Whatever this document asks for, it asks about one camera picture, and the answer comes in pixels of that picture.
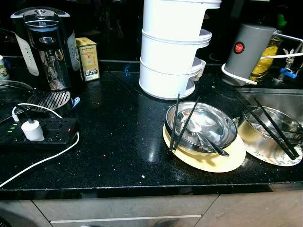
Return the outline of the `large steel bowl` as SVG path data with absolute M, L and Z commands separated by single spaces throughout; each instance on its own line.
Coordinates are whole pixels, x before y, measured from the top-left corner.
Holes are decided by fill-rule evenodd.
M 165 114 L 164 126 L 170 139 L 192 153 L 215 152 L 212 145 L 199 140 L 201 136 L 223 149 L 237 138 L 237 126 L 228 115 L 200 102 L 180 101 L 171 106 Z

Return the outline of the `yellow cardboard box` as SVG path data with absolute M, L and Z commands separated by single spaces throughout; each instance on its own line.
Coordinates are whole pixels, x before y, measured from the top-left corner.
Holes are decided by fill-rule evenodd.
M 83 80 L 91 81 L 100 78 L 97 43 L 88 37 L 77 37 L 75 41 L 80 57 L 80 68 Z

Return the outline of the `clear glass dish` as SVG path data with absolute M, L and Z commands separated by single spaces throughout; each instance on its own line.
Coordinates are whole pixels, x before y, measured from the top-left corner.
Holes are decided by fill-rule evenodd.
M 34 89 L 28 84 L 13 80 L 0 80 L 0 101 L 24 103 L 34 94 Z

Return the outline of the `white charger plug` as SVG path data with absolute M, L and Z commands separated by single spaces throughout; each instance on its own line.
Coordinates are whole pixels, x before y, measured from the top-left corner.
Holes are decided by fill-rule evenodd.
M 37 120 L 28 120 L 21 125 L 21 130 L 25 137 L 32 142 L 44 140 L 44 132 L 41 124 Z

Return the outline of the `small steel pot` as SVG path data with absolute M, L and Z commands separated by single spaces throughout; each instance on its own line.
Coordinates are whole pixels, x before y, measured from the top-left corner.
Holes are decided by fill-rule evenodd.
M 259 119 L 271 129 L 277 138 L 281 139 L 279 132 L 275 130 L 272 123 L 258 106 L 248 106 L 248 111 L 242 111 L 238 123 L 238 134 L 249 148 L 250 152 L 259 153 L 268 158 L 285 157 L 289 159 L 282 147 L 266 132 L 259 124 L 258 120 L 250 112 L 257 115 Z M 294 147 L 301 144 L 303 140 L 303 128 L 295 119 L 291 118 L 277 109 L 264 106 L 271 119 L 278 125 L 279 129 L 289 139 L 289 143 Z

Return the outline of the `floral paper plate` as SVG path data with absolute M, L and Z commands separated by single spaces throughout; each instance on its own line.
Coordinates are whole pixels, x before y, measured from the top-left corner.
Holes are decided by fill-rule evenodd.
M 303 141 L 299 140 L 293 132 L 285 131 L 284 134 L 300 155 L 295 160 L 291 160 L 258 123 L 250 123 L 247 120 L 244 120 L 244 123 L 240 123 L 240 117 L 233 118 L 233 120 L 247 153 L 264 162 L 279 166 L 297 165 L 303 159 Z

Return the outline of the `black silver water dispenser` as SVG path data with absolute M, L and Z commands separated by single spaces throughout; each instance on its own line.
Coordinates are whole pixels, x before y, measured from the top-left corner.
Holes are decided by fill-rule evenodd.
M 28 7 L 10 19 L 33 86 L 43 92 L 68 91 L 84 84 L 70 14 L 52 7 Z

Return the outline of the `small white green jar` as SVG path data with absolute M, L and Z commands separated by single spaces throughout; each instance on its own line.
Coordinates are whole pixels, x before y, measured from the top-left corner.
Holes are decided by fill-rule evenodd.
M 9 69 L 4 61 L 4 56 L 0 55 L 0 80 L 9 80 Z

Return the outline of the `chrome sink faucet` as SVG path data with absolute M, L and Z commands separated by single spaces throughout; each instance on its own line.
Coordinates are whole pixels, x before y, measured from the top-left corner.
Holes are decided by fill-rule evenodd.
M 294 54 L 294 53 L 300 53 L 302 50 L 302 47 L 303 47 L 303 44 L 301 43 L 296 48 L 291 49 L 290 51 L 288 51 L 285 48 L 283 48 L 283 50 L 286 54 Z M 280 74 L 279 74 L 279 76 L 277 76 L 277 78 L 275 78 L 275 80 L 282 82 L 282 81 L 284 81 L 285 78 L 291 78 L 291 79 L 296 78 L 296 73 L 292 69 L 292 67 L 294 66 L 294 59 L 295 59 L 295 57 L 286 58 L 285 67 L 280 69 Z

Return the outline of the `black chopstick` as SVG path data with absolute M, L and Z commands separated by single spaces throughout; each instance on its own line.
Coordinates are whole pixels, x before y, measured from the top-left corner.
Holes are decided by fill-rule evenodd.
M 199 99 L 200 99 L 200 97 L 196 98 L 194 106 L 192 106 L 192 108 L 190 109 L 189 115 L 187 116 L 186 120 L 182 121 L 181 131 L 180 131 L 179 136 L 177 137 L 177 136 L 173 135 L 172 138 L 173 138 L 174 142 L 172 143 L 172 145 L 170 147 L 171 151 L 175 151 L 179 147 L 180 141 L 182 140 L 182 137 L 184 136 L 184 134 L 187 130 L 188 123 L 195 112 L 195 108 L 196 108 L 197 104 L 199 104 Z
M 176 139 L 176 130 L 177 130 L 177 115 L 178 115 L 178 108 L 179 108 L 179 103 L 180 103 L 180 94 L 178 94 L 177 99 L 176 99 L 176 104 L 174 108 L 174 114 L 173 114 L 173 130 L 171 132 L 171 140 L 169 143 L 169 151 L 173 151 L 175 149 L 175 139 Z
M 296 149 L 294 149 L 294 146 L 290 143 L 289 138 L 281 131 L 281 128 L 279 128 L 279 125 L 277 123 L 275 123 L 275 121 L 273 120 L 273 117 L 271 117 L 271 115 L 269 115 L 267 113 L 264 106 L 262 106 L 262 104 L 260 104 L 260 102 L 256 98 L 253 98 L 253 99 L 258 104 L 259 108 L 263 111 L 263 113 L 267 116 L 267 119 L 271 122 L 271 124 L 273 125 L 273 127 L 275 128 L 275 130 L 277 131 L 279 136 L 282 138 L 282 140 L 288 147 L 289 151 L 287 154 L 289 155 L 291 160 L 294 160 L 295 158 L 299 157 L 299 154 L 296 152 Z
M 284 141 L 282 140 L 281 136 L 279 136 L 279 134 L 277 133 L 277 131 L 275 130 L 272 130 L 268 127 L 268 125 L 266 125 L 264 123 L 264 121 L 262 121 L 255 113 L 253 113 L 249 108 L 248 108 L 248 104 L 245 104 L 243 102 L 243 99 L 240 99 L 240 98 L 236 98 L 236 100 L 243 106 L 244 108 L 244 111 L 245 112 L 249 112 L 251 114 L 251 116 L 253 118 L 256 119 L 256 121 L 258 121 L 258 123 L 265 129 L 265 131 L 269 134 L 269 136 L 281 147 L 281 149 L 284 151 L 284 153 L 286 153 L 286 155 L 288 155 L 288 147 L 286 146 L 286 144 L 284 143 Z

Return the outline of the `pale yellow plate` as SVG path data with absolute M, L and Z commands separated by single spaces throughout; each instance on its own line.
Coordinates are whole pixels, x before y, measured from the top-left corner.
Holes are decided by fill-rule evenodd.
M 230 154 L 229 157 L 216 153 L 195 153 L 180 145 L 172 153 L 186 164 L 212 173 L 230 172 L 244 163 L 246 151 L 241 136 L 238 135 L 232 144 L 225 147 L 225 151 Z

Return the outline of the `grey sink cabinet front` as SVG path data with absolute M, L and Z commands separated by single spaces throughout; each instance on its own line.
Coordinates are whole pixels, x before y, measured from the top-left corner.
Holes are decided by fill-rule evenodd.
M 303 191 L 222 194 L 195 227 L 303 227 Z

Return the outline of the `black power strip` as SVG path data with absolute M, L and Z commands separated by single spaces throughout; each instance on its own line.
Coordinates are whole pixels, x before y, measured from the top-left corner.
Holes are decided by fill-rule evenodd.
M 26 120 L 0 124 L 0 152 L 7 151 L 59 151 L 69 147 L 78 129 L 76 118 L 48 118 L 38 120 L 44 140 L 32 142 L 22 132 Z

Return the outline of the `steel spoon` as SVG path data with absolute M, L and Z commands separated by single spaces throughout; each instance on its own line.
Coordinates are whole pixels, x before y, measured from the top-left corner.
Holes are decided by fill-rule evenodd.
M 202 119 L 194 119 L 191 121 L 191 132 L 196 132 L 200 140 L 200 143 L 208 143 L 214 149 L 215 153 L 220 154 L 221 156 L 229 157 L 230 154 L 224 151 L 221 147 L 212 142 L 204 133 L 203 130 L 214 130 L 218 127 L 218 123 L 215 120 L 212 120 L 208 117 L 203 117 Z

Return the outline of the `white tiered storage rack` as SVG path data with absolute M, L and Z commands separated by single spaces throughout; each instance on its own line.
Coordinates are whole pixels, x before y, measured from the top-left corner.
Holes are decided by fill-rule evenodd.
M 212 33 L 203 29 L 207 9 L 222 0 L 144 0 L 139 86 L 158 99 L 188 97 L 195 90 L 193 63 Z

